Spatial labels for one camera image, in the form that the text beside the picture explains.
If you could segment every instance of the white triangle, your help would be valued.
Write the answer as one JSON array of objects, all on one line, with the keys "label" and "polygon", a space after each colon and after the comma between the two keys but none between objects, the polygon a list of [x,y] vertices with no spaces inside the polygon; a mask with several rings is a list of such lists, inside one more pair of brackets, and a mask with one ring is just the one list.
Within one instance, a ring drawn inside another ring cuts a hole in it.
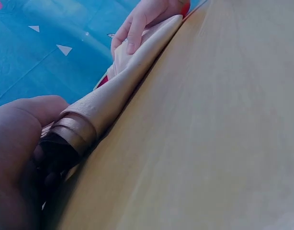
[{"label": "white triangle", "polygon": [[67,56],[70,51],[72,50],[71,47],[68,47],[68,46],[61,46],[61,45],[57,45],[57,47],[62,51],[62,53]]},{"label": "white triangle", "polygon": [[40,27],[38,25],[29,25],[29,27],[35,31],[37,31],[38,33],[40,32]]}]

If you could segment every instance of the blue tablecloth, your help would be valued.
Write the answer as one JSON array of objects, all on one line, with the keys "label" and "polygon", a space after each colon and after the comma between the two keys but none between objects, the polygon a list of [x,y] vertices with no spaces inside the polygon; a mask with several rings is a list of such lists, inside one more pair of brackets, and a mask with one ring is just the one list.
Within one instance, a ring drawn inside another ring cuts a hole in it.
[{"label": "blue tablecloth", "polygon": [[[199,0],[192,0],[192,8]],[[88,94],[112,63],[111,37],[138,0],[0,0],[0,105]]]}]

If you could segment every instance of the fingernail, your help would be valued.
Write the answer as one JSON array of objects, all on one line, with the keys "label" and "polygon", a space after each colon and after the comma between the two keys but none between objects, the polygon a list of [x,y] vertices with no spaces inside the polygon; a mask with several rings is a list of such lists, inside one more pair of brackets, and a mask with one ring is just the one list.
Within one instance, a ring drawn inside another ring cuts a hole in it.
[{"label": "fingernail", "polygon": [[127,53],[128,54],[133,54],[134,53],[134,44],[133,43],[128,44]]}]

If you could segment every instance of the paper roll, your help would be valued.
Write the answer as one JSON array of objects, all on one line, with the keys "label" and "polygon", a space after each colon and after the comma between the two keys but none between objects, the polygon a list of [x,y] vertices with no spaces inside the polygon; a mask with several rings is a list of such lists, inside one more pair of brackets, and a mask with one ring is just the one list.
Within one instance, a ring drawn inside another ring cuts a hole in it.
[{"label": "paper roll", "polygon": [[122,43],[107,71],[109,81],[64,110],[43,142],[57,144],[55,139],[59,136],[81,156],[118,117],[181,22],[182,15],[175,15],[144,31],[142,44],[133,55],[126,53],[127,42]]}]

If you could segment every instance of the wrapping paper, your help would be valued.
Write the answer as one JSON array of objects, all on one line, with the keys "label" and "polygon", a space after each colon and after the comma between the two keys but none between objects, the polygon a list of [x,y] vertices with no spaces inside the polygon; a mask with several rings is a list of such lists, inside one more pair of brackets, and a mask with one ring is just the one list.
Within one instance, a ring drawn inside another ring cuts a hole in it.
[{"label": "wrapping paper", "polygon": [[0,106],[50,94],[71,104],[91,92],[112,64],[112,36],[138,2],[0,0]]},{"label": "wrapping paper", "polygon": [[110,80],[60,114],[41,141],[44,151],[52,154],[53,149],[63,151],[57,145],[71,146],[72,153],[81,156],[88,150],[120,114],[181,22],[182,15],[175,15],[144,31],[142,45],[133,55],[126,53],[127,42],[120,45],[115,51],[115,62],[107,71]]}]

